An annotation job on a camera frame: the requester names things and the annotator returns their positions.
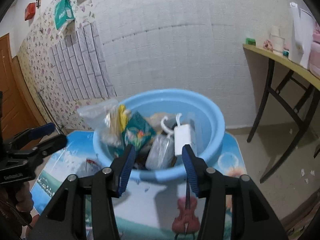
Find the hanging teal bag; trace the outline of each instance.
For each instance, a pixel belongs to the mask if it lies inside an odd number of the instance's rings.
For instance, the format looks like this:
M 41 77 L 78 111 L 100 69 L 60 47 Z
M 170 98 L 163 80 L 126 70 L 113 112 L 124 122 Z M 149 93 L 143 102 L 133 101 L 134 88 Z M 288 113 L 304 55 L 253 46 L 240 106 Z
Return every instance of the hanging teal bag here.
M 67 25 L 75 19 L 69 0 L 60 0 L 54 10 L 57 30 L 63 32 Z

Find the metal screw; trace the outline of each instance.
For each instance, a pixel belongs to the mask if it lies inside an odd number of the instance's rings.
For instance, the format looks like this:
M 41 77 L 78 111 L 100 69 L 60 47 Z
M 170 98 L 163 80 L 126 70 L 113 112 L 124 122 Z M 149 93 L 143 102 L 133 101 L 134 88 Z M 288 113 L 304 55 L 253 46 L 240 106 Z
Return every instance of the metal screw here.
M 250 177 L 249 177 L 248 175 L 244 174 L 244 175 L 241 176 L 241 179 L 242 179 L 243 181 L 249 181 L 249 180 L 250 180 Z
M 213 174 L 213 173 L 216 172 L 215 168 L 213 168 L 213 167 L 207 168 L 206 171 L 207 171 L 207 173 L 209 173 L 209 174 Z
M 105 168 L 102 169 L 102 173 L 103 174 L 109 174 L 111 171 L 112 171 L 112 169 L 109 168 L 109 167 L 105 167 Z
M 68 176 L 69 181 L 74 181 L 77 177 L 74 174 Z

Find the yellow table edge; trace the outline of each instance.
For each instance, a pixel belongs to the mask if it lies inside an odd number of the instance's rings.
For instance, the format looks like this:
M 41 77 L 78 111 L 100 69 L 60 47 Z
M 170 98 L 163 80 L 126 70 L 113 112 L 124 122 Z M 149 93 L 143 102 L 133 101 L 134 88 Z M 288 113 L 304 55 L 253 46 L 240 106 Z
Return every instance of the yellow table edge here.
M 276 62 L 286 66 L 287 68 L 293 70 L 298 75 L 302 76 L 305 80 L 310 82 L 315 88 L 320 90 L 320 79 L 314 76 L 310 71 L 306 70 L 304 67 L 288 60 L 285 56 L 279 56 L 274 54 L 273 52 L 264 49 L 263 47 L 257 47 L 254 45 L 243 44 L 243 48 L 247 50 L 251 50 L 265 57 L 271 58 Z

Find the wooden door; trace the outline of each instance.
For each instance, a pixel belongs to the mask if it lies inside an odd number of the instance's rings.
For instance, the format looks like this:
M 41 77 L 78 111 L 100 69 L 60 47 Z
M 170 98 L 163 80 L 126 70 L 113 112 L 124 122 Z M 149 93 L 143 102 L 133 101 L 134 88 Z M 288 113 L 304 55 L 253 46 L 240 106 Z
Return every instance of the wooden door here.
M 1 119 L 3 139 L 8 139 L 27 128 L 39 126 L 24 105 L 12 74 L 9 34 L 0 38 L 0 91 L 3 92 Z

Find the metal table leg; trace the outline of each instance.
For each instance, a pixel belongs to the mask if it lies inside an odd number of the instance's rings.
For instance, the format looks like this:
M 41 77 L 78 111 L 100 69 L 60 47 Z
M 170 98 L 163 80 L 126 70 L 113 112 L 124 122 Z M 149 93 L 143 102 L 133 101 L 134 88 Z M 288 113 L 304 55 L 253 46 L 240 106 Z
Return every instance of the metal table leg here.
M 258 114 L 256 116 L 256 119 L 254 120 L 253 126 L 252 126 L 251 131 L 249 133 L 249 136 L 247 138 L 247 142 L 251 142 L 252 137 L 258 128 L 260 119 L 263 114 L 263 110 L 264 110 L 266 103 L 267 103 L 267 100 L 268 100 L 269 88 L 271 88 L 274 68 L 275 68 L 275 61 L 270 58 L 269 62 L 268 62 L 268 74 L 267 74 L 267 79 L 266 79 L 266 85 L 264 87 L 263 96 L 262 96 L 261 103 L 259 106 Z
M 260 183 L 265 182 L 273 173 L 275 173 L 275 171 L 282 165 L 282 163 L 284 163 L 284 161 L 289 157 L 289 155 L 295 149 L 295 147 L 299 143 L 302 136 L 308 130 L 308 127 L 311 123 L 312 117 L 316 112 L 316 108 L 318 106 L 319 101 L 320 101 L 320 91 L 318 89 L 315 89 L 309 110 L 308 110 L 307 115 L 303 121 L 302 126 L 300 127 L 300 129 L 297 132 L 296 136 L 294 137 L 293 141 L 291 142 L 291 144 L 289 145 L 287 150 L 284 152 L 284 154 L 281 156 L 281 158 L 276 162 L 276 164 L 265 175 L 262 176 L 262 178 L 260 179 Z

